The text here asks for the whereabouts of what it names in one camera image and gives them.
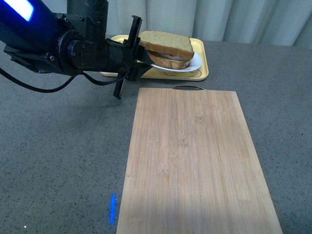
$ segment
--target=black cable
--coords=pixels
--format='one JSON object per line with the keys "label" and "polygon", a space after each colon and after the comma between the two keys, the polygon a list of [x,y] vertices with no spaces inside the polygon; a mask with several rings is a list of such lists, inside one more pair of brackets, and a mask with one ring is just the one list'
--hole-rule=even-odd
{"label": "black cable", "polygon": [[[9,79],[10,81],[14,82],[15,84],[23,87],[23,88],[26,88],[26,89],[29,89],[29,90],[32,90],[32,91],[35,91],[35,92],[39,92],[39,93],[54,93],[54,92],[57,92],[63,88],[65,88],[76,76],[72,76],[70,77],[65,83],[63,83],[60,87],[57,87],[55,89],[40,89],[40,88],[36,88],[34,86],[31,86],[29,84],[26,84],[16,78],[14,78],[13,76],[11,76],[10,74],[8,74],[5,70],[1,69],[0,68],[0,74],[3,75],[5,78]],[[104,86],[104,85],[108,85],[108,84],[113,84],[113,83],[116,83],[116,82],[119,82],[121,80],[123,80],[125,77],[127,77],[127,75],[129,74],[129,72],[127,72],[123,77],[121,78],[117,78],[115,80],[112,80],[112,81],[99,81],[99,80],[96,80],[96,79],[93,79],[91,76],[89,76],[88,74],[86,73],[82,73],[89,81],[91,81],[93,84],[96,84],[96,85],[100,85],[100,86]]]}
{"label": "black cable", "polygon": [[35,91],[35,92],[39,92],[39,93],[54,93],[57,92],[63,88],[65,88],[76,76],[72,76],[70,77],[65,83],[63,83],[60,87],[55,88],[55,89],[40,89],[40,88],[36,88],[34,86],[31,86],[29,84],[26,84],[24,82],[21,82],[20,80],[14,78],[13,76],[11,76],[10,74],[8,74],[6,71],[4,71],[3,69],[0,68],[0,74],[3,75],[5,78],[8,78],[10,81],[14,82],[15,84],[18,84],[20,86],[22,86],[23,88]]}
{"label": "black cable", "polygon": [[96,80],[96,79],[93,79],[91,76],[89,76],[88,74],[86,73],[82,73],[90,82],[92,82],[93,84],[96,84],[96,85],[100,85],[100,86],[104,86],[104,85],[108,85],[108,84],[113,84],[113,83],[116,83],[116,82],[119,82],[121,80],[123,80],[124,78],[127,77],[127,75],[129,74],[129,72],[127,72],[123,77],[121,78],[117,78],[115,80],[112,80],[112,81],[99,81],[99,80]]}

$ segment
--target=yellow tray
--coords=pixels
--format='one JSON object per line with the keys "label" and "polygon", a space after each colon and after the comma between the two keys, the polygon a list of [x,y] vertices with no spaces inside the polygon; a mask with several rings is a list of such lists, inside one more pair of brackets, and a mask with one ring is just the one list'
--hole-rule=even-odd
{"label": "yellow tray", "polygon": [[[128,39],[128,35],[118,35],[112,38],[112,40],[118,42],[123,42],[124,39]],[[177,79],[192,81],[204,80],[209,74],[204,43],[201,40],[191,38],[191,44],[193,46],[193,50],[197,52],[201,57],[202,65],[200,68],[192,72],[162,72],[156,68],[151,68],[142,76],[142,78]],[[111,72],[101,72],[101,74],[107,77],[117,76],[117,73]]]}

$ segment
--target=robotic arm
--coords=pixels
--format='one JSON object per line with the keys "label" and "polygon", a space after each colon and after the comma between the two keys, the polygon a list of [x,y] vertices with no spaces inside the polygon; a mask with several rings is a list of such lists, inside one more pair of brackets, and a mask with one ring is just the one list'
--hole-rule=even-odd
{"label": "robotic arm", "polygon": [[59,14],[41,0],[0,0],[4,51],[31,71],[72,78],[83,74],[98,85],[112,82],[94,80],[84,71],[118,73],[114,96],[120,99],[124,79],[135,81],[153,64],[139,45],[142,19],[133,16],[128,40],[119,43],[105,39],[107,0],[77,0],[75,4],[76,8],[69,9],[71,14]]}

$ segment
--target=toasted bread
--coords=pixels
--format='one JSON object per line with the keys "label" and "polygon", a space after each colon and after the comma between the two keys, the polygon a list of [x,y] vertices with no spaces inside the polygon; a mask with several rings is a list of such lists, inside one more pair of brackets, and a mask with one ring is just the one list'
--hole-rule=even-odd
{"label": "toasted bread", "polygon": [[178,56],[186,60],[190,60],[194,56],[188,36],[152,30],[142,31],[138,36],[141,38],[140,45],[148,51],[167,54],[172,57]]}
{"label": "toasted bread", "polygon": [[150,56],[151,60],[154,61],[155,65],[160,66],[160,67],[180,70],[180,69],[187,68],[191,62],[191,60],[179,61],[179,60],[169,59],[153,51],[148,51],[147,53]]}

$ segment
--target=white plate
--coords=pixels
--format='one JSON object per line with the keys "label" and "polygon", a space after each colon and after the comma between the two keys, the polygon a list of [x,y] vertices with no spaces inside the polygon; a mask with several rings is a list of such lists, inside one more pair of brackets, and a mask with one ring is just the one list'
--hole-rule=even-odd
{"label": "white plate", "polygon": [[151,64],[151,66],[157,68],[158,70],[161,70],[163,72],[191,72],[195,71],[201,66],[201,57],[199,56],[198,53],[194,53],[194,56],[190,62],[190,65],[187,68],[180,69],[180,70],[175,70],[175,69],[170,69],[170,68],[165,68],[165,67],[160,67],[155,64]]}

